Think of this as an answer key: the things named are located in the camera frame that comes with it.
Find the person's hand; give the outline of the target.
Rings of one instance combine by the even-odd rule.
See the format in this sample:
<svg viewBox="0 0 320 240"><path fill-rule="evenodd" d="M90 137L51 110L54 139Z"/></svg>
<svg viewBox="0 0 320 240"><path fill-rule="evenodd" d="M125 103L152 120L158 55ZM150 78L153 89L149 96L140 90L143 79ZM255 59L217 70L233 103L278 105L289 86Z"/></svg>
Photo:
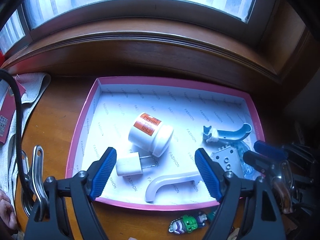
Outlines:
<svg viewBox="0 0 320 240"><path fill-rule="evenodd" d="M14 208L10 198L3 190L0 192L1 199L1 220L4 223L4 228L12 236L18 233L18 225Z"/></svg>

